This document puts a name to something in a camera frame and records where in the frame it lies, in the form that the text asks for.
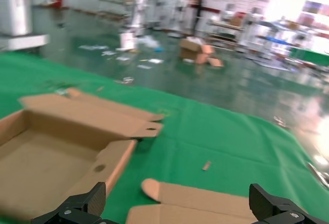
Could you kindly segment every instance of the table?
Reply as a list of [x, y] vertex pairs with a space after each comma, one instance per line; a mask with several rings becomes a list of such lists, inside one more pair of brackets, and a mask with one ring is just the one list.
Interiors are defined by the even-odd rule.
[[[107, 200], [103, 218], [124, 224], [132, 206], [152, 203], [140, 189], [141, 182], [152, 177], [239, 196], [248, 195], [250, 183], [259, 183], [269, 193], [290, 198], [329, 221], [329, 192], [307, 169], [308, 155], [291, 133], [261, 118], [116, 84], [22, 53], [0, 54], [0, 80], [0, 117], [21, 108], [17, 98], [54, 92], [59, 85], [166, 116], [160, 136], [138, 144]], [[208, 161], [211, 166], [203, 171]]]
[[329, 54], [318, 53], [307, 49], [293, 48], [290, 57], [293, 58], [297, 56], [297, 54], [301, 56], [301, 59], [299, 60], [308, 61], [319, 66], [329, 66]]

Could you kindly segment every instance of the person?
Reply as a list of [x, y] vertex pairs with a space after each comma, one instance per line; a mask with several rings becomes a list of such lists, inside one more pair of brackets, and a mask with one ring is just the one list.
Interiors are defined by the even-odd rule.
[[193, 0], [193, 5], [195, 7], [195, 16], [194, 16], [194, 21], [193, 21], [193, 25], [192, 25], [192, 34], [195, 36], [196, 27], [197, 27], [197, 25], [199, 23], [199, 20], [201, 18], [203, 0]]

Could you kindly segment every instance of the flattened cardboard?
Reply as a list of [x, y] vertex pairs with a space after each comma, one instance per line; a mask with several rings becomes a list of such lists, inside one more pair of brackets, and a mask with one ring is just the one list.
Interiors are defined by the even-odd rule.
[[160, 121], [164, 118], [163, 115], [153, 114], [138, 108], [123, 105], [106, 99], [101, 99], [96, 96], [88, 95], [75, 88], [68, 89], [69, 97], [72, 100], [89, 103], [98, 107], [114, 110], [116, 112], [129, 115], [145, 121]]
[[255, 221], [209, 211], [157, 204], [130, 209], [127, 224], [251, 224]]
[[112, 133], [115, 140], [156, 137], [162, 125], [56, 94], [20, 99], [27, 110]]
[[[29, 220], [99, 181], [110, 193], [137, 141], [110, 142], [111, 133], [62, 121], [25, 110], [0, 120], [1, 214]], [[95, 136], [81, 140], [89, 132]]]
[[146, 179], [143, 191], [161, 204], [133, 207], [126, 224], [250, 224], [247, 198]]

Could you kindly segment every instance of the floor debris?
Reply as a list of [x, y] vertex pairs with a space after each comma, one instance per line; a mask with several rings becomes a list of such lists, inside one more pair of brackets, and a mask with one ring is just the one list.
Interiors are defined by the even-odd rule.
[[115, 52], [112, 52], [112, 51], [104, 51], [102, 52], [102, 56], [111, 56], [111, 55], [115, 55], [116, 53]]
[[129, 57], [120, 56], [120, 57], [117, 57], [117, 60], [118, 61], [128, 61], [128, 60], [130, 60], [130, 58]]
[[149, 62], [154, 63], [154, 64], [161, 64], [161, 63], [163, 63], [163, 60], [150, 59]]
[[100, 46], [100, 45], [81, 45], [79, 48], [81, 49], [86, 49], [86, 50], [90, 50], [90, 51], [94, 51], [94, 50], [107, 50], [108, 46]]
[[134, 81], [134, 78], [126, 77], [126, 78], [123, 78], [123, 80], [116, 80], [115, 82], [118, 84], [132, 84], [133, 81]]
[[146, 69], [146, 70], [150, 70], [151, 66], [145, 66], [145, 65], [138, 65], [138, 68], [142, 68], [142, 69]]
[[194, 63], [194, 60], [191, 60], [191, 59], [183, 59], [183, 61], [186, 63]]
[[207, 163], [204, 165], [204, 167], [202, 168], [203, 171], [207, 171], [208, 168], [210, 167], [211, 165], [211, 161], [207, 161]]

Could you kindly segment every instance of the cardboard flap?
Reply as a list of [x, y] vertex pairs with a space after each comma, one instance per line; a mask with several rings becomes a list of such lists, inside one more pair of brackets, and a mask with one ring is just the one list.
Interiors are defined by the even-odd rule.
[[58, 105], [65, 102], [66, 102], [66, 98], [55, 94], [44, 94], [44, 95], [20, 98], [20, 103], [27, 110], [45, 107], [45, 106]]
[[[34, 113], [103, 130], [122, 139], [134, 137], [146, 125], [152, 126], [151, 122], [56, 94], [24, 97], [21, 102]], [[162, 125], [157, 123], [156, 128], [156, 131], [159, 132]], [[152, 135], [152, 137], [154, 134], [155, 132], [147, 133], [148, 136]]]
[[138, 119], [142, 119], [146, 121], [160, 121], [164, 118], [163, 115], [153, 114], [138, 108], [130, 107], [128, 105], [123, 105], [110, 100], [101, 99], [96, 96], [83, 93], [75, 88], [70, 88], [67, 91], [69, 93], [70, 98], [75, 101], [85, 102], [92, 105], [96, 105], [98, 107], [111, 109], [119, 113], [126, 114]]
[[202, 45], [201, 50], [202, 53], [206, 53], [206, 54], [214, 53], [214, 49], [211, 45]]
[[248, 219], [196, 209], [154, 204], [130, 209], [126, 224], [250, 224], [256, 218]]
[[187, 39], [183, 39], [180, 41], [180, 47], [195, 52], [201, 51], [201, 46], [199, 44], [191, 42]]
[[69, 196], [90, 191], [97, 182], [106, 183], [106, 196], [108, 196], [110, 189], [113, 188], [127, 165], [136, 144], [136, 140], [110, 142], [97, 155], [97, 161], [91, 166], [85, 176], [65, 193], [63, 201]]
[[143, 191], [164, 204], [254, 219], [248, 198], [146, 179]]

